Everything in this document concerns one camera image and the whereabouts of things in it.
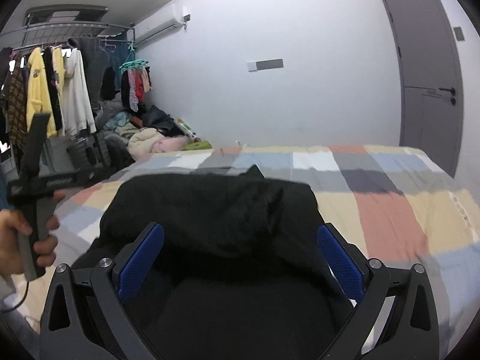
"colorful checkered blanket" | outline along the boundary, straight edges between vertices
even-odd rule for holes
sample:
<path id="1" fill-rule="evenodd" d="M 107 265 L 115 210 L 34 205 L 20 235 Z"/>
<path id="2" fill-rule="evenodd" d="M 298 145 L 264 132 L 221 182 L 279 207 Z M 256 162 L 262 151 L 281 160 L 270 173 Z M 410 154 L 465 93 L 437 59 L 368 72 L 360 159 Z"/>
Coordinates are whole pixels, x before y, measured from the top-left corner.
<path id="1" fill-rule="evenodd" d="M 267 178 L 309 184 L 325 221 L 368 258 L 387 266 L 410 268 L 420 262 L 426 267 L 445 357 L 480 306 L 480 210 L 466 190 L 417 149 L 269 147 L 147 156 L 58 208 L 56 264 L 71 264 L 87 250 L 99 235 L 103 212 L 126 180 L 158 173 L 237 175 L 254 164 Z M 50 268 L 31 283 L 20 309 L 37 328 L 52 274 Z M 21 297 L 25 283 L 21 278 L 16 283 Z M 380 335 L 392 301 L 385 302 L 366 347 Z"/>

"door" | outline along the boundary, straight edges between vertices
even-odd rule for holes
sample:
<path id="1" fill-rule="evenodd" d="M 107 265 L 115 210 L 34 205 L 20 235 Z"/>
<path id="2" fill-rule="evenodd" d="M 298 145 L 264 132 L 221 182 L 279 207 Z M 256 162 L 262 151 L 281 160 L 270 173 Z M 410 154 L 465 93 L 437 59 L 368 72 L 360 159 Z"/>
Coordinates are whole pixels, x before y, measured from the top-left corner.
<path id="1" fill-rule="evenodd" d="M 463 130 L 457 45 L 440 0 L 384 0 L 403 85 L 402 146 L 422 149 L 455 175 Z"/>

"gray jacket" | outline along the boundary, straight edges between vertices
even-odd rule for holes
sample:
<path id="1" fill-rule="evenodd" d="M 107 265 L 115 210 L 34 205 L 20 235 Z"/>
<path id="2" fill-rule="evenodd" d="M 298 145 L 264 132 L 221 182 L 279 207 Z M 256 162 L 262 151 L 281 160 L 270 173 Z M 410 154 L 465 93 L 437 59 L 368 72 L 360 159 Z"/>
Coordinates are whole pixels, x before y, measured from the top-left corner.
<path id="1" fill-rule="evenodd" d="M 102 105 L 102 110 L 97 113 L 97 116 L 95 116 L 95 127 L 97 128 L 97 131 L 101 131 L 103 126 L 105 126 L 105 123 L 125 109 L 122 104 L 121 93 L 117 93 L 113 100 L 100 102 L 99 104 Z"/>
<path id="2" fill-rule="evenodd" d="M 98 39 L 78 36 L 69 38 L 68 43 L 82 53 L 83 70 L 87 82 L 90 105 L 95 114 L 99 109 L 100 89 L 102 89 L 103 75 L 109 65 L 110 56 L 100 45 Z"/>

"metal screw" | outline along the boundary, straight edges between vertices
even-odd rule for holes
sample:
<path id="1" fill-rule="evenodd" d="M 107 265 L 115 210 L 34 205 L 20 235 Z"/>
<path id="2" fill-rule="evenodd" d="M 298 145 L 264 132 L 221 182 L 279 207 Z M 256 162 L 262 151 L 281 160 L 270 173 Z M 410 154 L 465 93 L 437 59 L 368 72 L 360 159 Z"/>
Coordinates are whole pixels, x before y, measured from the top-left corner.
<path id="1" fill-rule="evenodd" d="M 105 257 L 104 259 L 100 260 L 99 264 L 102 268 L 106 268 L 108 266 L 111 266 L 112 259 L 109 259 L 108 257 Z"/>
<path id="2" fill-rule="evenodd" d="M 369 266 L 373 269 L 379 269 L 382 266 L 382 262 L 379 259 L 371 259 L 368 261 Z"/>
<path id="3" fill-rule="evenodd" d="M 415 269 L 415 272 L 419 274 L 422 274 L 423 272 L 425 272 L 425 267 L 422 264 L 415 264 L 413 266 L 413 269 Z"/>
<path id="4" fill-rule="evenodd" d="M 67 264 L 60 264 L 57 269 L 55 269 L 59 274 L 64 272 L 67 269 Z"/>

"finger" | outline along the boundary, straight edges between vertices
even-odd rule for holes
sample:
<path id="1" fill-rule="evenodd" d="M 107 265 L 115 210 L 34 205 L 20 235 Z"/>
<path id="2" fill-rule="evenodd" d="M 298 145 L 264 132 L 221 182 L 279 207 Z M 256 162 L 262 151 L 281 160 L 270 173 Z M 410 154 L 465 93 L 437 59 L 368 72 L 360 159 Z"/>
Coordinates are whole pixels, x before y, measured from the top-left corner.
<path id="1" fill-rule="evenodd" d="M 65 190 L 58 190 L 53 193 L 53 200 L 58 203 L 61 200 L 65 199 L 67 192 Z"/>
<path id="2" fill-rule="evenodd" d="M 29 236 L 32 234 L 32 228 L 23 217 L 23 214 L 19 210 L 2 210 L 5 215 L 5 225 L 10 228 L 16 229 L 19 233 Z"/>
<path id="3" fill-rule="evenodd" d="M 50 254 L 59 244 L 57 237 L 50 235 L 45 241 L 37 241 L 33 245 L 33 250 L 36 254 Z"/>
<path id="4" fill-rule="evenodd" d="M 46 256 L 40 256 L 37 258 L 37 265 L 42 268 L 52 266 L 56 258 L 57 255 L 55 253 L 50 253 Z"/>
<path id="5" fill-rule="evenodd" d="M 47 220 L 45 226 L 48 230 L 57 230 L 60 227 L 59 219 L 56 215 L 53 215 Z"/>

